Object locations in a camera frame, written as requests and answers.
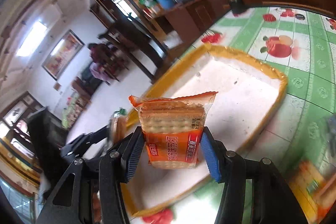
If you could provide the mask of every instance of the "fruit pattern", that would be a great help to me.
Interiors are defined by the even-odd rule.
[[[201,41],[203,43],[219,43],[221,41],[221,39],[224,38],[224,34],[214,31],[214,30],[207,30],[204,34],[203,34],[203,38],[201,39]]]
[[[264,15],[262,16],[262,18],[263,18],[265,21],[267,21],[267,22],[274,22],[274,21],[277,21],[277,18],[276,18],[274,15],[272,15],[272,14],[264,14]]]
[[[331,19],[331,18],[327,18],[327,17],[326,17],[326,20],[329,21],[329,23],[330,23],[330,28],[331,28],[332,30],[336,30],[336,20]]]
[[[284,8],[276,8],[275,11],[280,13],[281,17],[295,17],[298,20],[305,20],[306,19],[306,17],[304,15],[295,12],[291,8],[285,8],[284,11],[283,11],[283,9]],[[265,21],[271,21],[271,22],[275,21],[276,20],[275,17],[274,17],[274,19],[272,18],[272,20],[269,20],[270,15],[272,15],[272,14],[265,14],[262,17]]]
[[[173,219],[174,219],[173,212],[169,208],[166,208],[151,216],[142,217],[144,223],[150,223],[150,224],[170,224]]]
[[[294,59],[299,58],[300,48],[298,46],[292,47],[293,41],[286,35],[280,35],[278,37],[264,36],[263,40],[266,42],[266,47],[261,47],[260,52],[268,52],[269,55],[285,58],[290,55]]]

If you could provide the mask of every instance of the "cracker package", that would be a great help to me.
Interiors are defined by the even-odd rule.
[[[129,100],[138,111],[150,163],[157,168],[192,168],[205,118],[217,92],[170,98]]]

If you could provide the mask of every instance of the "framed painting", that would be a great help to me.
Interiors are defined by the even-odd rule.
[[[53,48],[42,67],[58,80],[71,60],[83,47],[84,43],[69,30]]]

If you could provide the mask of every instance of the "ceiling light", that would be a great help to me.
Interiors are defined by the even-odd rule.
[[[28,33],[26,39],[23,41],[21,47],[17,51],[17,56],[30,56],[44,39],[47,27],[41,22],[34,23],[31,31]]]

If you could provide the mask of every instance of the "snack package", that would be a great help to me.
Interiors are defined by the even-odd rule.
[[[113,112],[113,115],[110,118],[110,122],[107,125],[109,135],[104,149],[105,153],[114,144],[116,144],[125,137],[126,122],[127,122],[127,112],[124,108],[120,108],[118,111]]]
[[[217,92],[170,98],[129,100],[138,111],[150,163],[157,168],[196,165],[206,115]]]

